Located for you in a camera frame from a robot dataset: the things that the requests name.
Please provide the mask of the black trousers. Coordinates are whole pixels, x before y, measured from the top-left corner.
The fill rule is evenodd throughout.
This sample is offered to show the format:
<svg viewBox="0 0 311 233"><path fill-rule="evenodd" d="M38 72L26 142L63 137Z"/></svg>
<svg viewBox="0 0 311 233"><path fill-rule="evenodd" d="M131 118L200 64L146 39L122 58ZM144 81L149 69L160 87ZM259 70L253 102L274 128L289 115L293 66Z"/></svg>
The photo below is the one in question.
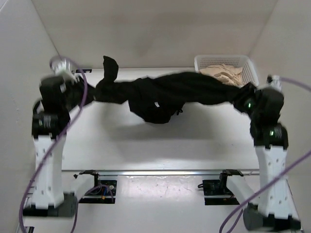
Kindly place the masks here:
<svg viewBox="0 0 311 233"><path fill-rule="evenodd" d="M242 87L227 85L214 77L193 71L117 82L117 62L108 56L103 59L104 77L96 86L88 86L88 97L96 102L127 102L130 111L148 123L168 123L186 103L234 104L239 98L253 95L256 90L252 83Z"/></svg>

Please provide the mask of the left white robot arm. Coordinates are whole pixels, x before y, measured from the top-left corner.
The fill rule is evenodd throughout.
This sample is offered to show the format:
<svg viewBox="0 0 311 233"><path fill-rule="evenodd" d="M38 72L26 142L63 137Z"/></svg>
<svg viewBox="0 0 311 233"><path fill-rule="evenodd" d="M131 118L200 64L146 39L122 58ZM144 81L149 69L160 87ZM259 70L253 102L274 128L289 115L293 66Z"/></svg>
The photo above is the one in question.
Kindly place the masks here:
<svg viewBox="0 0 311 233"><path fill-rule="evenodd" d="M62 183L63 150L67 132L77 120L69 113L92 100L90 86L83 75L48 76L41 80L40 99L33 106L32 137L35 147L35 173L29 187L33 189L28 203L22 202L21 217L68 217L77 213L78 203L89 192L101 191L102 182L93 172L74 177L65 191Z"/></svg>

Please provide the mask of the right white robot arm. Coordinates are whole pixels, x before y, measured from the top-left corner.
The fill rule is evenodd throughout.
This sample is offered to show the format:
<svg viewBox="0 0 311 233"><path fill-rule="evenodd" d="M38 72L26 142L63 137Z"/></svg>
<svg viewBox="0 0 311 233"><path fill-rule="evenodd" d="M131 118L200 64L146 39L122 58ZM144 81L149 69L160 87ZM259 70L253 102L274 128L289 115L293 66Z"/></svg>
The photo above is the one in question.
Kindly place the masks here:
<svg viewBox="0 0 311 233"><path fill-rule="evenodd" d="M279 122L284 96L280 85L269 84L258 89L252 83L242 88L231 101L234 108L250 118L250 134L259 163L260 188L253 192L243 175L237 171L225 174L218 188L233 193L239 206L226 217L222 232L231 217L238 213L248 231L299 231L300 220L294 216L291 194L285 174L288 143L286 128Z"/></svg>

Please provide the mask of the beige trousers in basket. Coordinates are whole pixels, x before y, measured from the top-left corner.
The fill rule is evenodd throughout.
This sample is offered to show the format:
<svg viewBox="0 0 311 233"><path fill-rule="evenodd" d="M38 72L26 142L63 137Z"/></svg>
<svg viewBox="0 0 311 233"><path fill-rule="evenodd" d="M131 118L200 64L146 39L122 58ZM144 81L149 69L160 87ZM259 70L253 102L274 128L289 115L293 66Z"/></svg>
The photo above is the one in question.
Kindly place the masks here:
<svg viewBox="0 0 311 233"><path fill-rule="evenodd" d="M211 76L223 84L232 86L243 86L245 82L242 79L242 67L234 67L230 65L210 65L200 69L199 72Z"/></svg>

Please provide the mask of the dark label sticker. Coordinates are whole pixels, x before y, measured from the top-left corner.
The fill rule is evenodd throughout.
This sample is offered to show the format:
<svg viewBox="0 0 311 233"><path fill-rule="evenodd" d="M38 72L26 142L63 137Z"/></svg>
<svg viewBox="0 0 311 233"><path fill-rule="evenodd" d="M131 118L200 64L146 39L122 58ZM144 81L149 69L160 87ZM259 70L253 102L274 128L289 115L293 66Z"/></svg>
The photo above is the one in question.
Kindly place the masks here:
<svg viewBox="0 0 311 233"><path fill-rule="evenodd" d="M82 69L82 71L84 72L84 73L91 73L92 72L92 69ZM82 73L80 70L76 70L75 71L75 73Z"/></svg>

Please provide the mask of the white plastic basket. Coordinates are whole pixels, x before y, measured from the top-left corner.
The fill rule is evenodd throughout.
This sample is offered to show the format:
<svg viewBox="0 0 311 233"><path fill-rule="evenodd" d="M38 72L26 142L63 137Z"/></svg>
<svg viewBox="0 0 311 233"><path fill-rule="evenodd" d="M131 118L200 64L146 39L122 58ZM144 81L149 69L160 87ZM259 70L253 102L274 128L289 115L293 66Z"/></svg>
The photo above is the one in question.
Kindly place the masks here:
<svg viewBox="0 0 311 233"><path fill-rule="evenodd" d="M197 55L196 72L211 76L224 84L243 86L249 82L259 84L253 63L246 55Z"/></svg>

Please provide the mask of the aluminium front rail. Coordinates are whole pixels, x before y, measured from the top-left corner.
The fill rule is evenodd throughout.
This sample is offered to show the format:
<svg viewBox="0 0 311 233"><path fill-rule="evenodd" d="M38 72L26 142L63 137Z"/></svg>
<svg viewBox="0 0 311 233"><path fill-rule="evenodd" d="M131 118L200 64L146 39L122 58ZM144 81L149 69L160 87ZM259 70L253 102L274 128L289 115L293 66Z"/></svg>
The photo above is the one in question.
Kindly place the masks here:
<svg viewBox="0 0 311 233"><path fill-rule="evenodd" d="M219 175L223 169L201 170L98 170L102 176L190 176L190 175Z"/></svg>

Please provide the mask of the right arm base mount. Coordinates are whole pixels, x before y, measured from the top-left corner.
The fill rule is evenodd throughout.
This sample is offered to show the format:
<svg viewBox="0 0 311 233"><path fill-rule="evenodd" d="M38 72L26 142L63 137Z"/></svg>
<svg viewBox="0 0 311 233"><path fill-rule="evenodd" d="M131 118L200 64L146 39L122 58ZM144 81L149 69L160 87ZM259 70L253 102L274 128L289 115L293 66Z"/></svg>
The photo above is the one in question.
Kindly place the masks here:
<svg viewBox="0 0 311 233"><path fill-rule="evenodd" d="M234 169L224 169L218 179L202 180L197 185L198 189L202 189L204 193L205 206L207 205L239 205L234 194L227 188L226 182L229 176L241 176L241 171Z"/></svg>

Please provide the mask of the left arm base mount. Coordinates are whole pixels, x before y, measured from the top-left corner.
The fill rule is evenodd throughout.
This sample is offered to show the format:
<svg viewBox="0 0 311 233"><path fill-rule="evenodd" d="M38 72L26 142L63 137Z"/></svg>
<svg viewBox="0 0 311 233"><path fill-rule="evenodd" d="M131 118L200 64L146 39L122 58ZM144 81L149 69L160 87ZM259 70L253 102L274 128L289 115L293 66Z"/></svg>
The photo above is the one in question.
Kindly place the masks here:
<svg viewBox="0 0 311 233"><path fill-rule="evenodd" d="M84 170L74 174L70 190L79 203L114 204L116 200L117 180L104 178L96 170Z"/></svg>

